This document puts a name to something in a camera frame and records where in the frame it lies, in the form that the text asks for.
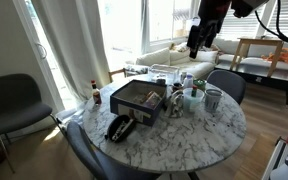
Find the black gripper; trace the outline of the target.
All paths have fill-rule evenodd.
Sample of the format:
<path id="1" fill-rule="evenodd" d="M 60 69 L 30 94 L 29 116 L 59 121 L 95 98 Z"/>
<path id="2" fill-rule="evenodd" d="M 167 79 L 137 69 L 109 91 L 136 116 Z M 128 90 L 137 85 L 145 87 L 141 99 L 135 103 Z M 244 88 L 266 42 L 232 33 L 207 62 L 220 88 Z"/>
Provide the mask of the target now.
<path id="1" fill-rule="evenodd" d="M 190 58 L 196 58 L 200 47 L 212 45 L 216 34 L 220 32 L 230 3 L 231 0 L 201 0 L 198 12 L 200 23 L 191 27 L 187 41 Z"/>

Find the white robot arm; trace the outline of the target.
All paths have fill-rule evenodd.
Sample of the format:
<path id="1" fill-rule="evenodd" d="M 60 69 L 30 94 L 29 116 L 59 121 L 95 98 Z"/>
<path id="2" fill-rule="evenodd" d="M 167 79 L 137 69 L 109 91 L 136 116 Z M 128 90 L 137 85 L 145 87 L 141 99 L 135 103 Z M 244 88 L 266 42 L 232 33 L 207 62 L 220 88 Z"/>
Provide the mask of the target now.
<path id="1" fill-rule="evenodd" d="M 200 23 L 192 25 L 187 40 L 190 48 L 189 56 L 196 58 L 198 50 L 210 47 L 214 38 L 220 32 L 229 8 L 234 10 L 237 18 L 247 17 L 252 12 L 258 15 L 257 9 L 269 0 L 201 0 L 198 16 Z"/>

